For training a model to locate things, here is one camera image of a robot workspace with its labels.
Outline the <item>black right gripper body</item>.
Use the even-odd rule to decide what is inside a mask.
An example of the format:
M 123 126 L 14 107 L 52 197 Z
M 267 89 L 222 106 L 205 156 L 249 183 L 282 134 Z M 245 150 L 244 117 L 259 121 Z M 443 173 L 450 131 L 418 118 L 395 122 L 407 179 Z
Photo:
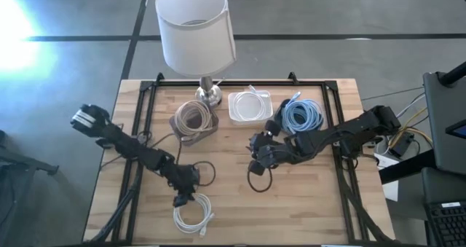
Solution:
M 292 164 L 294 157 L 286 144 L 274 140 L 271 132 L 254 134 L 249 139 L 251 157 L 261 165 Z

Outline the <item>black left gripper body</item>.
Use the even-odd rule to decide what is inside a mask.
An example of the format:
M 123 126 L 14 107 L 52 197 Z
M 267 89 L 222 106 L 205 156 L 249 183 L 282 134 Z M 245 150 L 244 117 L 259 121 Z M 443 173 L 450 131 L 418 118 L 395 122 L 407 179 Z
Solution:
M 200 171 L 193 165 L 170 164 L 165 168 L 165 178 L 180 195 L 191 195 L 194 186 L 200 184 Z

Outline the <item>white plastic bin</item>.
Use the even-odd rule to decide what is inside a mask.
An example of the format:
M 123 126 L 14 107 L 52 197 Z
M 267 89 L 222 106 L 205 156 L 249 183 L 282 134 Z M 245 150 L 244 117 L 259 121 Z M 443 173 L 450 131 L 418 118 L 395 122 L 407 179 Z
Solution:
M 271 119 L 272 97 L 266 90 L 253 90 L 228 95 L 229 118 L 236 125 L 255 125 Z

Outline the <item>translucent grey plastic bin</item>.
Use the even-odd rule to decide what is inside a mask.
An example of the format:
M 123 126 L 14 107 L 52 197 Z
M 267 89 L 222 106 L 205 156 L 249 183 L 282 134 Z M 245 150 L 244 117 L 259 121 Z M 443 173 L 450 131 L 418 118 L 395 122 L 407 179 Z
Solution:
M 182 104 L 169 119 L 170 126 L 185 146 L 191 146 L 218 129 L 218 117 L 209 106 L 200 101 Z

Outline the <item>silver table lamp white shade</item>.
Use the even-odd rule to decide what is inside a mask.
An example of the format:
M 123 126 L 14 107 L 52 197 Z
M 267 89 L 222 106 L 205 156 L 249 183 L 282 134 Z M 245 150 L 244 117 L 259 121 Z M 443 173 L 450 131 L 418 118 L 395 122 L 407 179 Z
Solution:
M 155 0 L 154 6 L 166 64 L 198 79 L 195 98 L 217 107 L 222 92 L 212 75 L 237 59 L 228 0 Z

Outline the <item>black floor stand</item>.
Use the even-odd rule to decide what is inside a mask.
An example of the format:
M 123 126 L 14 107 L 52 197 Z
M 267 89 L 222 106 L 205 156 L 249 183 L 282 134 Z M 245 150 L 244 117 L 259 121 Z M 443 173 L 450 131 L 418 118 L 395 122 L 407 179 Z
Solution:
M 0 130 L 0 247 L 4 247 L 20 202 L 27 194 L 38 170 L 55 175 L 58 165 L 8 150 L 7 134 Z

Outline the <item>grey laptop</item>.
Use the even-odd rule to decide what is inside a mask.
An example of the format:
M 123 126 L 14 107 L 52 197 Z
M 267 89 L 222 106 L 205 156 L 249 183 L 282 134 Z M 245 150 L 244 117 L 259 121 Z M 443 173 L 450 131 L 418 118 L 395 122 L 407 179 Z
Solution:
M 466 78 L 451 87 L 423 75 L 437 168 L 466 175 Z

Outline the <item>black keyboard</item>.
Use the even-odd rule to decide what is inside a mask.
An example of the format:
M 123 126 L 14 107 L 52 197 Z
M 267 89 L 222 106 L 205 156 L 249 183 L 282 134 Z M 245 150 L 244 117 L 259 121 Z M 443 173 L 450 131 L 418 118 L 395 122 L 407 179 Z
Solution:
M 466 247 L 466 201 L 424 205 L 439 247 Z

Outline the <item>black metal table frame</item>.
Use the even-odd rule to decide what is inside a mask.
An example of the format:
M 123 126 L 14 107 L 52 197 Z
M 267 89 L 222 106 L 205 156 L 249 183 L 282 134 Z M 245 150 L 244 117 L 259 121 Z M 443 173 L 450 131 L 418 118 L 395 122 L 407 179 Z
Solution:
M 116 246 L 316 246 L 323 244 L 350 245 L 341 206 L 335 160 L 328 146 L 313 161 L 301 165 L 286 165 L 274 172 L 274 185 L 265 193 L 255 193 L 248 188 L 246 169 L 250 161 L 245 148 L 248 138 L 262 127 L 234 125 L 230 122 L 226 99 L 228 93 L 239 92 L 253 85 L 268 90 L 273 105 L 279 106 L 286 96 L 302 94 L 325 103 L 322 90 L 328 93 L 329 106 L 334 122 L 339 118 L 354 118 L 363 113 L 354 79 L 313 80 L 298 79 L 225 80 L 220 84 L 224 100 L 217 110 L 220 119 L 218 131 L 190 147 L 183 146 L 181 163 L 208 159 L 216 167 L 216 180 L 209 187 L 200 187 L 212 203 L 214 219 L 208 223 L 204 237 L 199 233 L 185 234 L 174 225 L 172 201 L 175 192 L 165 179 L 143 171 L 142 187 L 134 215 L 133 238 L 126 240 L 127 229 L 132 226 L 130 207 L 124 212 L 120 225 L 119 241 L 111 242 L 112 233 L 105 243 Z M 123 131 L 130 135 L 138 103 L 141 82 L 156 80 L 123 80 L 116 98 L 113 121 L 123 124 Z M 151 118 L 152 141 L 171 133 L 168 118 L 183 102 L 191 98 L 197 88 L 194 80 L 161 80 L 156 88 Z M 332 89 L 339 89 L 341 103 L 336 105 Z M 125 163 L 113 162 L 98 175 L 83 240 L 90 240 L 110 218 L 116 208 L 117 189 L 121 189 L 125 176 Z M 371 215 L 380 231 L 394 239 L 392 222 L 385 202 L 379 170 L 375 162 L 360 158 L 355 170 L 358 174 L 364 208 Z

